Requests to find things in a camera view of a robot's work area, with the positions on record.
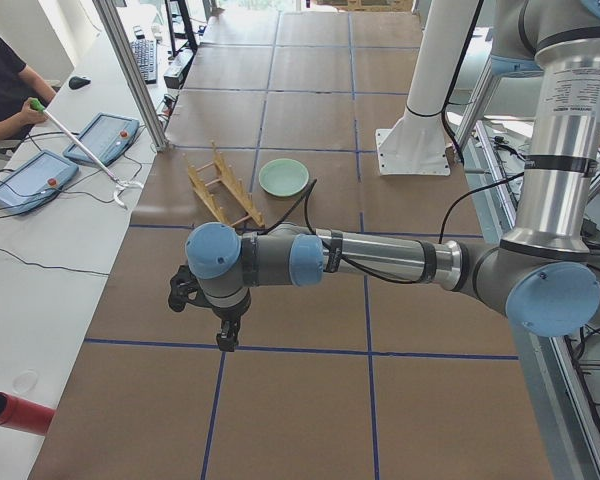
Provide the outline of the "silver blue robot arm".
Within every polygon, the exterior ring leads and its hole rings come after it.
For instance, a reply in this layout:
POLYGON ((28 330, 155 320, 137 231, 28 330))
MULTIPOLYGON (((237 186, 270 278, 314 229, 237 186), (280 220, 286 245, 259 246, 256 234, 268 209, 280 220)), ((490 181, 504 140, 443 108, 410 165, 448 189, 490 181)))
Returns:
POLYGON ((581 236, 600 139, 600 1, 501 1, 496 72, 537 67, 542 85, 514 227, 495 246, 390 239, 283 223, 238 234, 195 228, 169 305, 210 309, 218 347, 238 345, 257 286, 308 286, 357 271, 398 284, 436 283, 473 297, 541 337, 585 326, 600 310, 600 281, 581 236))

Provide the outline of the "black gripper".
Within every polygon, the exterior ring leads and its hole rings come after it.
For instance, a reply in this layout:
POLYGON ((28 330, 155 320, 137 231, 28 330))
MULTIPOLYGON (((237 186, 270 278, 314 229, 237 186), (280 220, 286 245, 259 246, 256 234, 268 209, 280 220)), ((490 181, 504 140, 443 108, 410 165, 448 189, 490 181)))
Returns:
POLYGON ((242 304, 231 307, 214 306, 212 311, 221 321, 221 329, 216 334, 219 350, 234 352, 239 345, 240 322, 245 313, 245 306, 242 304))

